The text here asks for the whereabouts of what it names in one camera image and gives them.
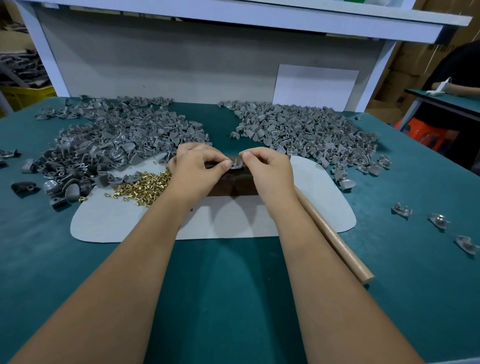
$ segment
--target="pile of brass rivets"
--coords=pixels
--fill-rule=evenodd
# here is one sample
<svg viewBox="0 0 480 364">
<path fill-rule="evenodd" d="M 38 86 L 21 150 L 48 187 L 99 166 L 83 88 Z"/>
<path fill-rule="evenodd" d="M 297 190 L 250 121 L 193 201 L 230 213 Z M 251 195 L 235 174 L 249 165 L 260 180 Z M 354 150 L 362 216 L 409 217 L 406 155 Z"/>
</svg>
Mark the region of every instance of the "pile of brass rivets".
<svg viewBox="0 0 480 364">
<path fill-rule="evenodd" d="M 126 196 L 124 201 L 129 201 L 133 198 L 137 203 L 137 206 L 150 207 L 152 203 L 159 197 L 170 182 L 172 174 L 167 166 L 165 172 L 156 175 L 155 173 L 142 173 L 142 178 L 134 183 L 123 183 L 121 185 L 113 185 L 115 193 L 110 196 L 105 194 L 106 197 L 117 198 L 119 196 Z"/>
</svg>

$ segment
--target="orange stool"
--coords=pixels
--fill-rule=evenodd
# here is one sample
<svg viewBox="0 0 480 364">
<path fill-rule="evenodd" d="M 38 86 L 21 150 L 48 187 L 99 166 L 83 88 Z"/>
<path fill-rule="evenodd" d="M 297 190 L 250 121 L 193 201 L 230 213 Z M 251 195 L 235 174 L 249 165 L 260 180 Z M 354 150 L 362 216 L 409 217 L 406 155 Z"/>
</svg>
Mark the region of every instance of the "orange stool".
<svg viewBox="0 0 480 364">
<path fill-rule="evenodd" d="M 400 120 L 396 125 L 395 129 L 398 129 L 400 126 Z M 430 140 L 432 137 L 437 137 L 437 142 L 433 146 L 433 150 L 438 152 L 438 149 L 441 147 L 442 143 L 445 140 L 445 135 L 448 132 L 448 129 L 441 129 L 441 128 L 434 128 L 425 124 L 424 122 L 412 118 L 405 127 L 409 126 L 410 131 L 408 136 L 417 142 L 422 143 L 424 146 L 428 146 L 430 144 Z"/>
</svg>

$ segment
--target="yellow crate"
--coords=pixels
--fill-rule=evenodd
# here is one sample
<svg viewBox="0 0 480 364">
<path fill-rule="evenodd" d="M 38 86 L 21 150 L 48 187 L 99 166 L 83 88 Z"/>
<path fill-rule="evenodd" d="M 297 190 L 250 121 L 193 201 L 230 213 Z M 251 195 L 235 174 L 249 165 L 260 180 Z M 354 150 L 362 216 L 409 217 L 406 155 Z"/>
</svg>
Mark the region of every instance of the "yellow crate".
<svg viewBox="0 0 480 364">
<path fill-rule="evenodd" d="M 18 111 L 47 97 L 55 97 L 57 95 L 51 85 L 43 88 L 0 86 L 0 90 L 5 95 L 13 111 Z"/>
</svg>

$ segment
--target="hand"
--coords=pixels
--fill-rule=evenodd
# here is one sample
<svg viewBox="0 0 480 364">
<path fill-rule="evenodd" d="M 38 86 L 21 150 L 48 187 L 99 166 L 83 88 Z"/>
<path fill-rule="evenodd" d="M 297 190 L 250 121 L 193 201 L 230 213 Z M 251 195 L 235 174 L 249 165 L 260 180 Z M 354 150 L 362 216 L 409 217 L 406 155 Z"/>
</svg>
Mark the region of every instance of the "hand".
<svg viewBox="0 0 480 364">
<path fill-rule="evenodd" d="M 205 162 L 219 162 L 206 169 Z M 232 161 L 218 149 L 200 143 L 179 146 L 177 155 L 168 163 L 172 172 L 166 193 L 190 210 L 212 190 L 220 177 L 232 166 Z"/>
<path fill-rule="evenodd" d="M 244 150 L 240 156 L 250 169 L 258 194 L 271 217 L 282 208 L 282 203 L 297 202 L 288 156 L 265 147 Z"/>
</svg>

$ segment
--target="forearm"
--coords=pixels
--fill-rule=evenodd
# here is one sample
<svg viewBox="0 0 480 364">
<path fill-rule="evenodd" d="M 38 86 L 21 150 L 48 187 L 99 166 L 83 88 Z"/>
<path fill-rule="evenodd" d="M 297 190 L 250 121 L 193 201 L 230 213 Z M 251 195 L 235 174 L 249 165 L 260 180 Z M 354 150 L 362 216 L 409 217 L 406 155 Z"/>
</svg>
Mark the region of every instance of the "forearm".
<svg viewBox="0 0 480 364">
<path fill-rule="evenodd" d="M 167 191 L 11 363 L 142 363 L 184 207 Z"/>
<path fill-rule="evenodd" d="M 467 87 L 448 84 L 445 92 L 456 96 L 476 97 L 480 96 L 480 87 Z"/>
<path fill-rule="evenodd" d="M 298 201 L 274 214 L 309 363 L 422 363 Z"/>
</svg>

